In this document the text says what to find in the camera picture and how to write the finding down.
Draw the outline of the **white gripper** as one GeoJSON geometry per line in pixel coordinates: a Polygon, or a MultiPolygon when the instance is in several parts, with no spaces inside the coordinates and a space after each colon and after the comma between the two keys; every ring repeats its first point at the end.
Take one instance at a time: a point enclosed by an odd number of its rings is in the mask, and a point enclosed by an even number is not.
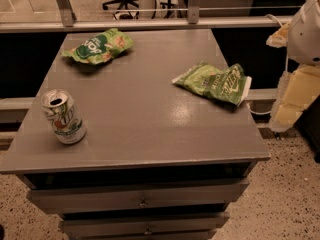
{"type": "Polygon", "coordinates": [[[285,132],[320,95],[320,0],[307,0],[291,23],[283,24],[266,44],[287,46],[288,57],[300,63],[293,73],[285,71],[280,77],[271,109],[269,128],[285,132]]]}

